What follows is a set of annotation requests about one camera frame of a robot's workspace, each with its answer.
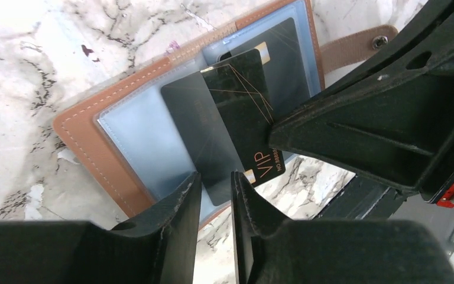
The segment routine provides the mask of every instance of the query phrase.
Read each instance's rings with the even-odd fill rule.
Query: black card
[[[281,118],[310,97],[295,21],[288,18],[221,58],[255,48],[262,53],[268,100],[274,108],[274,116]]]
[[[212,203],[229,201],[231,172],[244,168],[203,76],[169,83],[161,95]]]
[[[269,148],[267,141],[274,111],[260,52],[253,49],[223,60],[202,75],[248,180],[258,186],[283,174],[282,152]]]

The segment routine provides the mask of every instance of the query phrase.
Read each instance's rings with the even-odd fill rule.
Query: leather cover
[[[147,192],[144,184],[137,178],[111,140],[97,125],[95,120],[98,113],[143,84],[194,58],[208,44],[221,40],[294,1],[296,0],[271,2],[187,43],[180,50],[155,60],[149,66],[61,113],[53,121],[54,130],[121,209],[129,217],[135,216],[156,201]],[[326,72],[365,60],[373,55],[376,52],[371,47],[371,41],[374,37],[385,35],[390,39],[397,34],[394,27],[387,25],[362,31],[324,45],[322,55],[317,45],[310,0],[304,0],[304,2],[321,89],[325,87],[324,74]],[[338,50],[342,53],[341,56],[336,56]]]

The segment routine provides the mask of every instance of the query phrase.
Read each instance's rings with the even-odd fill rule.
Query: leather strap
[[[372,44],[376,37],[390,41],[397,34],[392,25],[381,25],[324,44],[320,47],[324,73],[370,58],[378,51]]]

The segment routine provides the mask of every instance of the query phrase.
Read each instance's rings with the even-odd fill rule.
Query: marble surface
[[[267,0],[0,0],[0,220],[127,217],[51,129],[61,110]],[[314,0],[320,44],[380,24],[402,29],[426,0]],[[327,75],[330,85],[352,67]],[[353,176],[305,157],[257,190],[293,218]],[[199,232],[195,283],[233,283],[230,210]]]

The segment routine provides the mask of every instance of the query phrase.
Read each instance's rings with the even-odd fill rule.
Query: stitched edge
[[[317,35],[316,35],[316,27],[314,24],[314,17],[312,16],[312,4],[310,0],[305,0],[305,6],[307,10],[307,20],[309,22],[309,31],[310,31],[310,38],[312,40],[312,47],[314,48],[314,57],[316,58],[316,68],[319,77],[319,85],[321,87],[321,91],[325,89],[325,73],[323,70],[323,57],[321,50],[319,49],[319,45],[317,42]]]
[[[75,143],[75,145],[77,146],[77,148],[79,148],[79,150],[81,150],[81,152],[85,155],[85,157],[87,158],[87,160],[95,167],[95,169],[97,170],[97,172],[101,175],[101,177],[105,180],[105,182],[112,188],[112,190],[119,196],[119,198],[124,202],[124,204],[128,207],[128,209],[134,214],[136,215],[135,211],[133,210],[133,208],[131,208],[131,206],[126,202],[126,199],[124,199],[122,197],[122,195],[119,193],[119,191],[114,187],[114,185],[107,179],[107,177],[102,173],[102,171],[100,170],[100,168],[97,167],[97,165],[95,164],[95,162],[93,162],[93,160],[88,156],[88,154],[85,152],[85,150],[79,145],[79,143],[77,143],[77,141],[74,139],[74,137],[72,136],[72,134],[70,133],[70,131],[65,127],[65,123],[68,121],[68,120],[71,120],[72,118],[76,117],[77,115],[89,110],[90,108],[94,107],[95,105],[103,102],[104,100],[106,99],[109,99],[111,98],[112,96],[116,95],[117,93],[119,93],[120,91],[123,91],[124,89],[127,89],[129,86],[131,85],[134,85],[135,83],[137,83],[138,81],[146,78],[147,76],[150,76],[152,75],[152,73],[155,73],[157,70],[161,69],[161,68],[164,68],[166,66],[168,66],[170,63],[166,63],[166,64],[163,64],[161,66],[159,66],[158,68],[155,68],[154,70],[148,72],[147,74],[137,78],[136,80],[130,82],[129,84],[125,85],[124,87],[118,89],[117,91],[111,93],[110,95],[100,99],[99,101],[97,102],[94,102],[92,105],[89,105],[87,108],[85,109],[81,109],[79,112],[73,114],[71,117],[67,117],[65,120],[63,120],[61,122],[61,128],[65,131],[65,133],[67,133],[67,135],[70,137],[70,139]]]
[[[274,5],[275,3],[270,3],[264,9],[262,9],[257,15],[253,15],[253,16],[249,17],[248,19],[245,19],[244,21],[240,22],[239,25],[245,25],[246,23],[248,23],[248,22],[252,21],[253,19],[256,19],[264,14],[270,14],[270,13],[274,12],[275,10],[282,8],[289,2],[294,2],[294,0],[284,0],[283,2],[281,2],[281,6],[278,6],[278,5],[276,6],[276,5]]]
[[[172,62],[176,62],[176,64],[187,60],[187,57],[189,57],[189,54],[194,52],[197,53],[202,47],[206,46],[207,44],[210,44],[214,41],[220,40],[227,35],[233,34],[237,31],[236,24],[235,22],[231,22],[222,28],[212,31],[211,33],[207,33],[206,35],[200,36],[198,39],[195,41],[198,41],[198,43],[193,46],[193,47],[186,47],[185,51],[175,51],[172,54],[169,55],[169,58]]]
[[[108,106],[103,111],[101,111],[99,119],[104,121],[105,120],[103,118],[104,115],[106,115],[107,113],[111,112],[112,110],[114,110],[115,108],[119,107],[120,105],[125,104],[126,102],[130,101],[132,98],[138,96],[138,92],[146,90],[149,87],[152,87],[159,80],[162,80],[162,79],[164,79],[164,78],[166,78],[168,76],[171,76],[173,73],[176,73],[178,71],[181,71],[181,70],[187,68],[188,67],[187,65],[189,63],[191,63],[191,62],[192,61],[189,61],[188,63],[185,63],[183,65],[177,66],[177,67],[169,70],[168,72],[165,72],[164,74],[162,74],[160,76],[157,76],[156,78],[145,82],[143,85],[141,85],[138,88],[136,88],[136,90],[134,90],[133,92],[131,92],[128,95],[124,96],[124,98],[118,100],[117,102],[113,103],[112,105]]]

